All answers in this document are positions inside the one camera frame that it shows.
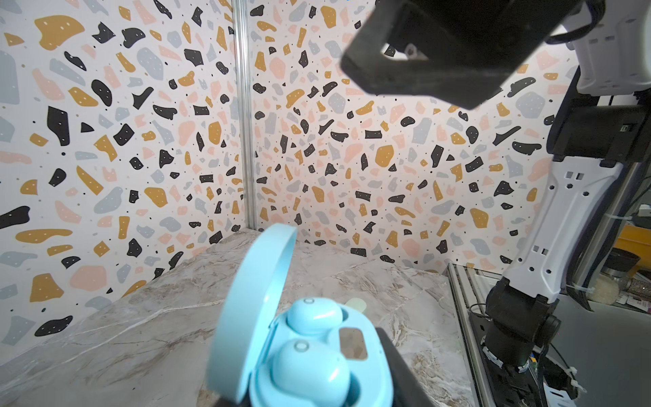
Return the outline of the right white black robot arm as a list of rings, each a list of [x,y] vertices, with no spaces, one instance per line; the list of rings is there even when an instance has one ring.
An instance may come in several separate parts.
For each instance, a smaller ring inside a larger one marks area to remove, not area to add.
[[[580,305],[650,165],[647,1],[381,1],[342,56],[365,92],[473,109],[542,44],[579,66],[547,139],[547,188],[532,230],[462,320],[484,406],[573,405],[576,376],[552,361],[561,293]]]

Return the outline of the mint green earbud case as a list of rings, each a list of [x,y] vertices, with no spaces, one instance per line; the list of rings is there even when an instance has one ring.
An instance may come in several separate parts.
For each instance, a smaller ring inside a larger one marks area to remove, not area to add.
[[[362,298],[351,298],[345,305],[359,313],[364,314],[367,309],[367,303]]]

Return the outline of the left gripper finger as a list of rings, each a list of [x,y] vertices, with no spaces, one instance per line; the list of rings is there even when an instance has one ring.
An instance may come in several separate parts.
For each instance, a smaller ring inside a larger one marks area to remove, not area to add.
[[[380,327],[377,335],[385,352],[393,381],[392,407],[434,407],[415,375],[394,346],[388,334]]]

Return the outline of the blue earbud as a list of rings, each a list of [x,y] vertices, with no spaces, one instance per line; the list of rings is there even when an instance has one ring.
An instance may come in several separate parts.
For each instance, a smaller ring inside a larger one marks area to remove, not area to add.
[[[343,323],[341,306],[328,298],[302,298],[288,310],[289,327],[300,335],[315,336]]]
[[[272,358],[271,380],[279,390],[318,406],[342,406],[351,371],[343,354],[327,344],[294,339]]]

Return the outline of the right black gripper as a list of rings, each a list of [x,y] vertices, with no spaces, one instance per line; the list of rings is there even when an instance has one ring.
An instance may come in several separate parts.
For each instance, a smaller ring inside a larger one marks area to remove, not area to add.
[[[380,1],[340,61],[375,95],[430,96],[472,110],[578,7],[577,1]]]

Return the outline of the blue earbud case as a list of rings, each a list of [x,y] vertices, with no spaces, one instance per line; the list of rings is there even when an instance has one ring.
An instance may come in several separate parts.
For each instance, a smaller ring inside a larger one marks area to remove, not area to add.
[[[390,406],[393,380],[362,313],[305,297],[279,312],[297,230],[262,232],[240,264],[215,328],[207,388],[252,406]]]

